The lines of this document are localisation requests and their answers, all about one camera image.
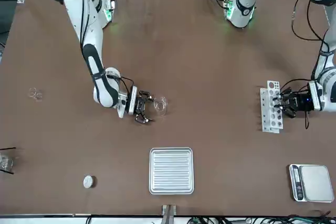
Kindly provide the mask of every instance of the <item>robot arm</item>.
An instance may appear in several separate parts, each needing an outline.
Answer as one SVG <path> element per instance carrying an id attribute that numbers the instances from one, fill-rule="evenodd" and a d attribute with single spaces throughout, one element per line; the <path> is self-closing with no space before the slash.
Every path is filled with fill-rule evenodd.
<path id="1" fill-rule="evenodd" d="M 335 6 L 336 0 L 310 0 L 315 4 Z M 336 67 L 333 64 L 336 49 L 336 8 L 332 13 L 330 27 L 324 36 L 317 63 L 308 82 L 307 92 L 295 93 L 287 88 L 281 95 L 281 105 L 291 118 L 296 111 L 311 110 L 336 112 Z"/>
<path id="2" fill-rule="evenodd" d="M 117 108 L 120 118 L 124 112 L 136 114 L 140 123 L 150 121 L 144 115 L 144 104 L 139 108 L 137 87 L 130 93 L 120 91 L 121 75 L 115 68 L 105 70 L 102 64 L 103 28 L 112 20 L 113 0 L 57 0 L 64 4 L 77 38 L 81 52 L 93 80 L 93 98 L 106 108 Z"/>
<path id="3" fill-rule="evenodd" d="M 224 0 L 225 17 L 235 27 L 244 28 L 252 18 L 256 0 Z"/>

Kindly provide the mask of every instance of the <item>metal tray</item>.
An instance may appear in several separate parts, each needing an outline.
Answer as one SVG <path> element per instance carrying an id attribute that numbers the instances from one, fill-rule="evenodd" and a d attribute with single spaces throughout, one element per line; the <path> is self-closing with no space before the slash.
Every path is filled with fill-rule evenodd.
<path id="1" fill-rule="evenodd" d="M 324 165 L 302 165 L 299 167 L 307 201 L 334 201 L 334 193 L 328 169 Z"/>
<path id="2" fill-rule="evenodd" d="M 192 194 L 193 191 L 193 151 L 188 147 L 151 149 L 149 192 L 151 194 Z"/>

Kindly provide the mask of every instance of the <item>table surface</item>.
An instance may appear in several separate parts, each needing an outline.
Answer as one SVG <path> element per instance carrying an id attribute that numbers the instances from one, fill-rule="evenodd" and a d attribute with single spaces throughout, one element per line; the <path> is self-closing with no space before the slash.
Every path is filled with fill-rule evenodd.
<path id="1" fill-rule="evenodd" d="M 289 164 L 321 164 L 336 185 L 336 114 L 285 119 L 280 134 L 261 131 L 259 88 L 308 78 L 319 42 L 290 29 L 295 0 L 258 0 L 247 28 L 223 20 L 213 0 L 117 0 L 104 29 L 103 61 L 143 90 L 163 94 L 169 112 L 149 125 L 118 118 L 92 98 L 93 84 L 64 6 L 25 0 L 17 7 L 0 65 L 1 147 L 16 146 L 15 175 L 0 173 L 0 214 L 315 215 L 331 204 L 291 198 Z M 312 36 L 307 0 L 296 30 Z M 324 9 L 312 5 L 317 33 Z M 43 100 L 27 96 L 43 91 Z M 190 147 L 191 195 L 149 192 L 153 147 Z M 97 185 L 85 189 L 85 175 Z"/>

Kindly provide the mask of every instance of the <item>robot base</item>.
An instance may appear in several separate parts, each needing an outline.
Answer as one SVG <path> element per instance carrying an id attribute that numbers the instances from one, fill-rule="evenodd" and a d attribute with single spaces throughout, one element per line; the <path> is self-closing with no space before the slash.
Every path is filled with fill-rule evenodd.
<path id="1" fill-rule="evenodd" d="M 252 19 L 253 10 L 246 16 L 244 16 L 238 9 L 236 0 L 224 0 L 224 17 L 232 23 L 233 26 L 237 28 L 244 28 L 248 25 L 249 21 Z"/>

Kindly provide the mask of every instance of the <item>transparent container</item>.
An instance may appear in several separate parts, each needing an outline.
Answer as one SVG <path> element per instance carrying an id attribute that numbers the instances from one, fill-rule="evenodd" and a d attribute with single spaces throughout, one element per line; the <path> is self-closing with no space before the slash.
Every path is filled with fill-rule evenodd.
<path id="1" fill-rule="evenodd" d="M 13 160 L 7 155 L 0 153 L 0 169 L 10 172 L 12 170 L 12 167 Z"/>
<path id="2" fill-rule="evenodd" d="M 40 102 L 42 101 L 43 94 L 41 90 L 37 90 L 36 88 L 30 88 L 28 90 L 28 96 L 33 98 L 35 101 Z"/>
<path id="3" fill-rule="evenodd" d="M 164 116 L 167 114 L 167 99 L 161 95 L 155 96 L 153 102 L 154 110 L 158 116 Z"/>

